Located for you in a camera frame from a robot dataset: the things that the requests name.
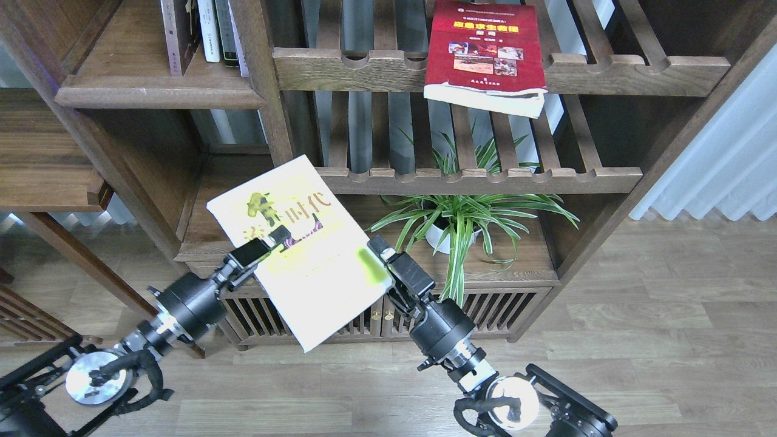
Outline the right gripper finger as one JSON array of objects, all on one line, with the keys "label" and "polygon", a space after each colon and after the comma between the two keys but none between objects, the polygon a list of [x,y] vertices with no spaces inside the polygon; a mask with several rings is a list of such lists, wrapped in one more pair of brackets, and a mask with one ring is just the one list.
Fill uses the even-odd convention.
[{"label": "right gripper finger", "polygon": [[375,235],[367,242],[368,248],[372,251],[381,263],[390,263],[396,255],[396,250],[391,247],[380,235]]}]

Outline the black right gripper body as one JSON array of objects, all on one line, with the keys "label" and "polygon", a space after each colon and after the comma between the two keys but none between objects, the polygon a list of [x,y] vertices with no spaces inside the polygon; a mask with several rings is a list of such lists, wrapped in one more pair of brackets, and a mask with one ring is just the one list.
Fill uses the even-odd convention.
[{"label": "black right gripper body", "polygon": [[396,311],[415,321],[411,340],[426,359],[418,371],[440,365],[446,371],[474,371],[477,348],[470,340],[474,323],[452,299],[436,301],[435,281],[405,252],[386,252],[385,266],[392,276],[387,291]]}]

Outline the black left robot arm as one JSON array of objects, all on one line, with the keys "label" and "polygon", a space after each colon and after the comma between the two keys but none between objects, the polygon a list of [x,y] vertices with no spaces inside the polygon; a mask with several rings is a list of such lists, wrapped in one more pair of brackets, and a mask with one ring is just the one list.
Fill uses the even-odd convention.
[{"label": "black left robot arm", "polygon": [[224,291],[241,286],[260,261],[291,238],[285,226],[251,240],[225,256],[206,279],[188,273],[164,291],[154,290],[158,314],[112,348],[81,346],[80,335],[62,341],[2,378],[3,436],[66,436],[47,414],[42,398],[64,377],[66,391],[77,404],[103,405],[104,410],[72,436],[87,436],[110,417],[169,400],[159,361],[178,339],[187,345],[224,320]]}]

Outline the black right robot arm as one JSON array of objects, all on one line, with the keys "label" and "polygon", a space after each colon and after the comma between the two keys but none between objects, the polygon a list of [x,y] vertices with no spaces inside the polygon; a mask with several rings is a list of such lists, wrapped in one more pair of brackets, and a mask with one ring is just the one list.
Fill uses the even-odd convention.
[{"label": "black right robot arm", "polygon": [[532,425],[541,407],[551,416],[549,436],[611,436],[618,428],[613,415],[536,365],[500,375],[470,339],[474,322],[452,299],[433,298],[435,282],[410,255],[380,236],[367,246],[392,278],[387,295],[396,311],[414,321],[410,338],[425,356],[418,370],[439,365],[463,392],[454,418],[464,431],[511,436]]}]

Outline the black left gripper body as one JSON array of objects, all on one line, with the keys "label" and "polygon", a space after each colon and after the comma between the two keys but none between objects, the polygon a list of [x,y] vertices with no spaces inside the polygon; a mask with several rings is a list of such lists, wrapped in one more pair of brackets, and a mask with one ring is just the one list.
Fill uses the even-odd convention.
[{"label": "black left gripper body", "polygon": [[158,314],[141,322],[137,329],[137,349],[149,349],[153,355],[165,355],[171,341],[191,345],[225,318],[221,303],[224,291],[234,291],[255,272],[258,263],[270,253],[270,245],[259,239],[229,252],[221,266],[206,279],[189,272],[156,291]]}]

